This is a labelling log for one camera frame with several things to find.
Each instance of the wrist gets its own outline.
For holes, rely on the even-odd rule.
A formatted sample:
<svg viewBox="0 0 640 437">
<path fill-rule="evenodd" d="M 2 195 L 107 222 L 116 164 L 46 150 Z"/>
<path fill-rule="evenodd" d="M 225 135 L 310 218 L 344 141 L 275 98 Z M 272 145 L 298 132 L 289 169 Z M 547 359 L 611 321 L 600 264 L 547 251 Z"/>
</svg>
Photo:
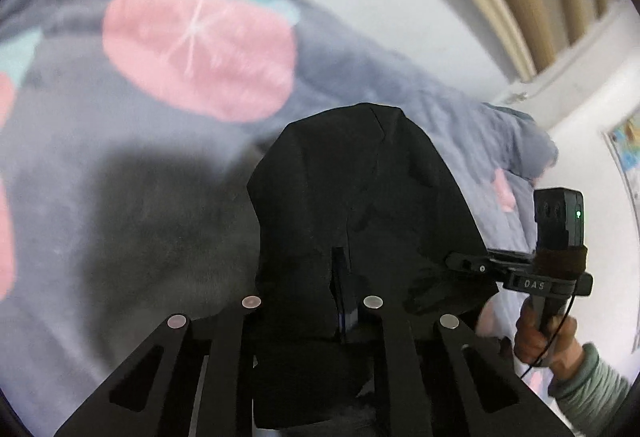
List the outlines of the wrist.
<svg viewBox="0 0 640 437">
<path fill-rule="evenodd" d="M 549 368 L 551 368 L 556 379 L 567 381 L 578 373 L 583 362 L 584 350 L 581 344 L 574 338 L 566 350 L 558 353 Z"/>
</svg>

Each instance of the bed sheet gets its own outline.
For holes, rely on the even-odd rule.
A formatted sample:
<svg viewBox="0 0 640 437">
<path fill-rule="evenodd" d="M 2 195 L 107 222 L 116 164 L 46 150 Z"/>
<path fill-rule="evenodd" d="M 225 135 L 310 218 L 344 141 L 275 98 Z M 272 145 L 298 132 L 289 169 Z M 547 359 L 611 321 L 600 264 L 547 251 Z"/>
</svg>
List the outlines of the bed sheet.
<svg viewBox="0 0 640 437">
<path fill-rule="evenodd" d="M 36 437 L 168 314 L 251 291 L 253 168 L 291 121 L 364 101 L 429 135 L 488 247 L 534 248 L 548 135 L 308 1 L 0 2 L 0 387 Z M 494 333 L 521 302 L 498 294 Z"/>
</svg>

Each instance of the hand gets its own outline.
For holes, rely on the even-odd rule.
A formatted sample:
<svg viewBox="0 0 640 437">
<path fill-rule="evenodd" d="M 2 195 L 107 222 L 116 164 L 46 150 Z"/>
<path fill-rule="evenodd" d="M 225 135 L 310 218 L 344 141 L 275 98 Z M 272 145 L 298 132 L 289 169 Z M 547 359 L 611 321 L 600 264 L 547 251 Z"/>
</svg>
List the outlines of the hand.
<svg viewBox="0 0 640 437">
<path fill-rule="evenodd" d="M 562 321 L 562 316 L 554 316 L 549 321 L 547 333 L 552 335 Z M 527 299 L 522 304 L 520 318 L 516 323 L 514 353 L 519 360 L 528 365 L 533 364 L 540 353 L 545 349 L 548 340 L 537 330 L 536 314 Z M 554 376 L 565 381 L 574 377 L 584 361 L 584 351 L 582 346 L 575 339 L 575 332 L 578 329 L 578 322 L 575 318 L 568 316 L 564 325 L 556 336 L 556 347 L 550 359 L 550 366 Z"/>
</svg>

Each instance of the green sleeve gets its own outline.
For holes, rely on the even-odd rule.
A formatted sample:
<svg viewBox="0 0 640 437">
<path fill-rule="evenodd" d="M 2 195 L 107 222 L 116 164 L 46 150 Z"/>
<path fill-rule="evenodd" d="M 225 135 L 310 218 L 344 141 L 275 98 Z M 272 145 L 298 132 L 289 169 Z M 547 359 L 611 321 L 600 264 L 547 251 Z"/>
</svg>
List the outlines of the green sleeve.
<svg viewBox="0 0 640 437">
<path fill-rule="evenodd" d="M 558 407 L 586 437 L 601 433 L 629 393 L 629 383 L 600 359 L 593 343 L 583 345 L 585 358 L 574 377 L 551 382 L 548 392 Z"/>
</svg>

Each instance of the black cloth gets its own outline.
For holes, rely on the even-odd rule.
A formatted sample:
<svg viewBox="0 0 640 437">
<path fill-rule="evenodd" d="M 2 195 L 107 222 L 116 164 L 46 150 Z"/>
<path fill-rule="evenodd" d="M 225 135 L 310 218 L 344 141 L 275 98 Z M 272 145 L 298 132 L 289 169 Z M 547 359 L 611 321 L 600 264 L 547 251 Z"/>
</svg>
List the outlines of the black cloth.
<svg viewBox="0 0 640 437">
<path fill-rule="evenodd" d="M 257 353 L 256 388 L 267 400 L 275 378 L 287 377 L 277 397 L 282 411 L 296 406 L 299 417 L 290 423 L 322 417 L 318 399 L 310 398 L 314 409 L 305 411 L 305 390 L 331 392 L 322 399 L 329 406 L 331 398 L 352 397 L 366 380 L 363 367 L 333 352 L 308 345 L 283 350 L 305 340 L 341 352 L 330 287 L 336 250 L 362 278 L 364 293 L 412 316 L 416 338 L 429 338 L 441 313 L 477 311 L 497 292 L 491 280 L 446 269 L 450 252 L 485 255 L 486 248 L 446 164 L 398 108 L 359 104 L 290 124 L 258 164 L 248 191 L 260 222 L 260 335 L 272 341 L 262 357 Z M 276 411 L 256 400 L 257 421 Z"/>
</svg>

